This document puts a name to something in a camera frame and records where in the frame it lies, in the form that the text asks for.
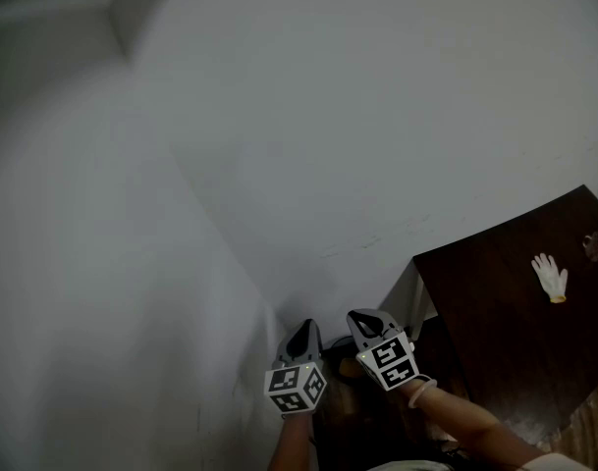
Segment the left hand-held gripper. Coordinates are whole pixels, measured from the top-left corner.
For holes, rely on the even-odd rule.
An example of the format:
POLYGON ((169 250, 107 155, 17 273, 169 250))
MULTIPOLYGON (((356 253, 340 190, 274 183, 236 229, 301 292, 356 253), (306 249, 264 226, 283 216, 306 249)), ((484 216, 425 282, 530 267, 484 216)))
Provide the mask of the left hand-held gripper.
POLYGON ((278 346, 277 358, 265 373, 263 393, 281 414, 313 412, 325 393, 322 341, 313 319, 294 326, 278 346), (295 360, 306 353, 307 360, 295 360))

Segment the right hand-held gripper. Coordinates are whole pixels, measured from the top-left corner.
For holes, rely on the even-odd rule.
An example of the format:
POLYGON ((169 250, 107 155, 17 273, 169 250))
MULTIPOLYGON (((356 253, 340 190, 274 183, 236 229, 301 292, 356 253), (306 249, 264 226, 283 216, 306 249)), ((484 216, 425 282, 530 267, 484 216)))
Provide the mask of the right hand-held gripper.
POLYGON ((347 314, 347 324, 359 351, 356 360, 384 391, 391 391, 420 375, 405 331, 368 348, 370 333, 385 333, 397 325, 387 312, 356 309, 347 314))

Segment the person's left forearm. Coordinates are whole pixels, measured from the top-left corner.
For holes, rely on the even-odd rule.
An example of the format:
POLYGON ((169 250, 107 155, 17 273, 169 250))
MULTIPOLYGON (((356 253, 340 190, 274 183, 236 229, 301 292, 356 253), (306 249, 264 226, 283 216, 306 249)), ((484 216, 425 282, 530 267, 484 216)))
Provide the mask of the person's left forearm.
POLYGON ((310 412, 286 416, 268 471, 309 471, 311 419, 310 412))

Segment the person's right forearm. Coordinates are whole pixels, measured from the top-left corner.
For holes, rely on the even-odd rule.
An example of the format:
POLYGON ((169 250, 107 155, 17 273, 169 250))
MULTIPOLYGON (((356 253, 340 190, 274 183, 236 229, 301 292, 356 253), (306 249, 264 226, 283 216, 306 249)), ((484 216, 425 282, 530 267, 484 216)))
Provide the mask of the person's right forearm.
POLYGON ((412 380, 398 391, 468 453, 494 470, 521 466, 544 454, 518 437, 488 410, 445 392, 429 381, 412 380))

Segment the person's dark trouser leg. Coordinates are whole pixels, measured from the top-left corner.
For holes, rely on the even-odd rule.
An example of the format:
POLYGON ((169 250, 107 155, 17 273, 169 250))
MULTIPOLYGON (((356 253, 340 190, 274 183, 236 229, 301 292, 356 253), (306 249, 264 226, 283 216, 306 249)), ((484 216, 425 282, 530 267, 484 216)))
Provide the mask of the person's dark trouser leg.
POLYGON ((313 419, 319 471, 368 471, 419 457, 423 450, 405 415, 390 402, 363 403, 352 413, 319 408, 313 419))

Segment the dark wooden table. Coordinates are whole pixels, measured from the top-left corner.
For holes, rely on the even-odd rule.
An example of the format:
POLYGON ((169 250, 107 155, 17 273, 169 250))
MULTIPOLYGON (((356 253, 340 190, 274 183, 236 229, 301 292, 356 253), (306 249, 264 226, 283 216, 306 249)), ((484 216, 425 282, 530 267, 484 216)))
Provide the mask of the dark wooden table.
POLYGON ((424 334, 438 314, 436 345, 419 355, 453 371, 469 398, 532 443, 578 424, 598 452, 598 261, 582 241, 598 231, 598 199, 580 186, 528 213, 413 256, 382 302, 424 334), (567 300, 552 303, 531 261, 552 255, 567 269, 567 300))

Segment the white work glove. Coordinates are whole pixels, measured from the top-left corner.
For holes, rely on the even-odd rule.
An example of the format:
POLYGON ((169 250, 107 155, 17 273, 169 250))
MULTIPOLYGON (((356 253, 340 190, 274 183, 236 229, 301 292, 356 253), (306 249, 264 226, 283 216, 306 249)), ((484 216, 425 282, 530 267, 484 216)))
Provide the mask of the white work glove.
POLYGON ((552 303, 565 302, 569 271, 567 269, 560 270, 554 257, 545 253, 535 255, 531 265, 549 300, 552 303))

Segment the person's white shirt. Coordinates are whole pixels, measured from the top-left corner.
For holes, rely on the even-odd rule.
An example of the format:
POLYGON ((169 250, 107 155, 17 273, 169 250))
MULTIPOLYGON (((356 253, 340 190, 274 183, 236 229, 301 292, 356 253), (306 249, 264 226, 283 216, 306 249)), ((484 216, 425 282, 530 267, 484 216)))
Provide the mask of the person's white shirt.
MULTIPOLYGON (((498 471, 471 460, 444 463, 431 460, 402 460, 385 463, 368 471, 498 471)), ((509 466, 505 471, 592 471, 559 453, 547 453, 521 466, 509 466)))

